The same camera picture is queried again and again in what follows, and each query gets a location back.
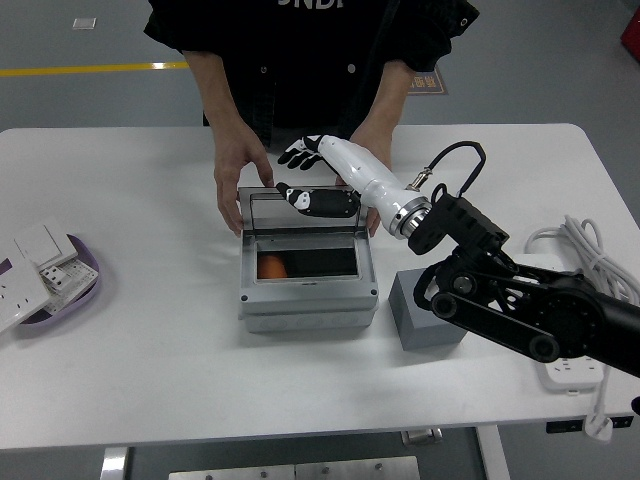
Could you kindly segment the person's left hand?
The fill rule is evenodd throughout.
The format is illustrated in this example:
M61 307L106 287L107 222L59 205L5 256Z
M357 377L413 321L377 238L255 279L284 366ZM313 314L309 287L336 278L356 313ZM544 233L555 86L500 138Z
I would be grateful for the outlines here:
M377 120L366 120L351 135L350 141L369 150L388 170L392 170L391 144L396 124L386 124ZM345 186L340 176L336 177L336 186ZM381 218L377 210L367 212L366 226L370 236L374 236L380 226Z

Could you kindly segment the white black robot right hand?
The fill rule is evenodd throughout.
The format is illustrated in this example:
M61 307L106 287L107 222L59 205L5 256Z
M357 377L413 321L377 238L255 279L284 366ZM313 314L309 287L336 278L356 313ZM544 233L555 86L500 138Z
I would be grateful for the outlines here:
M319 160L359 194L363 205L376 209L383 227L398 239L410 237L431 210L426 197L404 186L368 149L335 136L304 136L278 163L308 170Z

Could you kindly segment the person's right hand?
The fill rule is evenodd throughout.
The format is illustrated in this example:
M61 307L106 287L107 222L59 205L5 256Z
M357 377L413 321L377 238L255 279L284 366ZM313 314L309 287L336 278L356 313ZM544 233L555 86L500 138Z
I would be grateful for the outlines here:
M240 236L243 217L238 207L238 183L242 170L253 165L265 187L274 187L274 176L265 147L242 121L211 126L215 143L214 182L217 207L227 227Z

